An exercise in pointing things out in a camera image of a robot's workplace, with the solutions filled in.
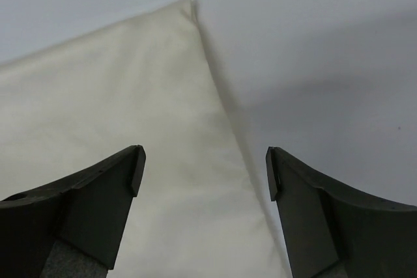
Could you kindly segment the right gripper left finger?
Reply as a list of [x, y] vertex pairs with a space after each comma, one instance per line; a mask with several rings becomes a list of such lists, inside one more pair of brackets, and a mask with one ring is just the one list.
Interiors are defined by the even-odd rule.
[[106, 277], [115, 266], [146, 154], [132, 145], [1, 201], [2, 277]]

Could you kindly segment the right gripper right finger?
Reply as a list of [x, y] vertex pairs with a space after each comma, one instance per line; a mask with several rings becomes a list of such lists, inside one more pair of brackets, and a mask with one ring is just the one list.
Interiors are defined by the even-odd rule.
[[293, 277], [416, 276], [416, 207], [370, 195], [278, 147], [266, 153]]

